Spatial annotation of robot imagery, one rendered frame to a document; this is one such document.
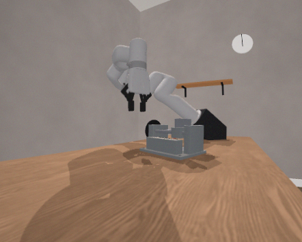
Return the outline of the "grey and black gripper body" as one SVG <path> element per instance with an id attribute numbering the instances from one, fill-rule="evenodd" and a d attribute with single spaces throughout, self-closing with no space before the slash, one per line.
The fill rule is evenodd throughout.
<path id="1" fill-rule="evenodd" d="M 127 70 L 125 85 L 128 84 L 127 93 L 150 94 L 150 78 L 145 68 L 134 67 Z"/>

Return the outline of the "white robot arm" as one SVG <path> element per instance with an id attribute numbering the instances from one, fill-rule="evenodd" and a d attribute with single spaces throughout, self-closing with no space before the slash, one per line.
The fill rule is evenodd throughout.
<path id="1" fill-rule="evenodd" d="M 141 38 L 130 41 L 129 46 L 118 45 L 112 53 L 110 69 L 107 77 L 119 90 L 125 86 L 127 70 L 134 67 L 145 68 L 147 70 L 147 43 Z M 152 72 L 150 78 L 150 93 L 154 93 L 155 99 L 167 105 L 183 119 L 191 119 L 191 126 L 195 124 L 201 116 L 200 110 L 195 110 L 190 104 L 177 95 L 171 95 L 178 82 L 175 78 L 160 73 Z"/>

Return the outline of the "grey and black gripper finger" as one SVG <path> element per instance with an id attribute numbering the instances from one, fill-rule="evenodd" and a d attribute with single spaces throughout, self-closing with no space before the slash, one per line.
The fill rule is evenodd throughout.
<path id="1" fill-rule="evenodd" d="M 140 112 L 146 111 L 146 102 L 151 96 L 152 96 L 151 93 L 148 95 L 140 94 L 140 99 L 141 99 Z"/>
<path id="2" fill-rule="evenodd" d="M 127 101 L 128 101 L 128 111 L 134 111 L 134 101 L 133 101 L 133 97 L 135 95 L 135 93 L 129 91 L 129 93 L 127 93 L 128 89 L 128 84 L 126 84 L 124 86 L 124 88 L 121 90 L 121 93 L 123 93 L 123 95 L 126 97 Z"/>

